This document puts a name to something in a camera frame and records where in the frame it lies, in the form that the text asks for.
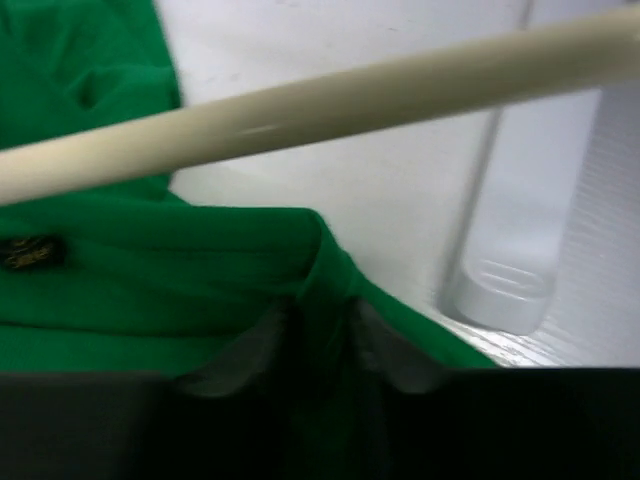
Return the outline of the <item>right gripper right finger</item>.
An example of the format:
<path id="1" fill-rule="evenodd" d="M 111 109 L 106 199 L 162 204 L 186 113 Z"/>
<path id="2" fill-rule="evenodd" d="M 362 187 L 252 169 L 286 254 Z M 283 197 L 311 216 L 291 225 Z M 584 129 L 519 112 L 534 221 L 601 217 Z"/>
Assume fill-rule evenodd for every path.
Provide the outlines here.
<path id="1" fill-rule="evenodd" d="M 366 300 L 353 299 L 349 325 L 361 368 L 402 394 L 435 391 L 450 370 L 394 329 Z"/>

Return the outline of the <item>green t shirt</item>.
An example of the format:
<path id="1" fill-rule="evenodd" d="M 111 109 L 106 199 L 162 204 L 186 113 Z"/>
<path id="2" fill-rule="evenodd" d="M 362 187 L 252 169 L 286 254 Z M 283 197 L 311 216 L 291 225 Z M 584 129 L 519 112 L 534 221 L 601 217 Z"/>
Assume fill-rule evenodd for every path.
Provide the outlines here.
<path id="1" fill-rule="evenodd" d="M 149 1 L 5 1 L 1 145 L 180 106 Z M 323 218 L 299 208 L 196 207 L 166 175 L 4 207 L 1 366 L 181 374 L 278 297 L 302 310 L 296 359 L 331 369 L 344 303 L 368 300 L 449 366 L 490 360 L 369 282 Z"/>

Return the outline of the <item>cream wire hanger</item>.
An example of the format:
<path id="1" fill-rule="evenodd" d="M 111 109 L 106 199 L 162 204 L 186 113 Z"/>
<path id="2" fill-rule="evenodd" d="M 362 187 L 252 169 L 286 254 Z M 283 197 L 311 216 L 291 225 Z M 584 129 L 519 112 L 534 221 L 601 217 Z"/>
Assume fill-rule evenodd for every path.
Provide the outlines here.
<path id="1" fill-rule="evenodd" d="M 638 72 L 633 4 L 5 150 L 1 201 L 569 93 Z"/>

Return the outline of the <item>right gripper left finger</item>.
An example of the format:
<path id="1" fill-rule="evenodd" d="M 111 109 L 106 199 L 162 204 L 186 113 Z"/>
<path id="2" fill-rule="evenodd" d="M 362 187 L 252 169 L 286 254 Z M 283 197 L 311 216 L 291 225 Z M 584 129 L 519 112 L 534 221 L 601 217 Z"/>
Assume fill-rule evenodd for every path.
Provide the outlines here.
<path id="1" fill-rule="evenodd" d="M 273 304 L 247 331 L 199 369 L 177 379 L 198 398 L 224 398 L 260 385 L 276 372 L 285 347 L 285 305 Z"/>

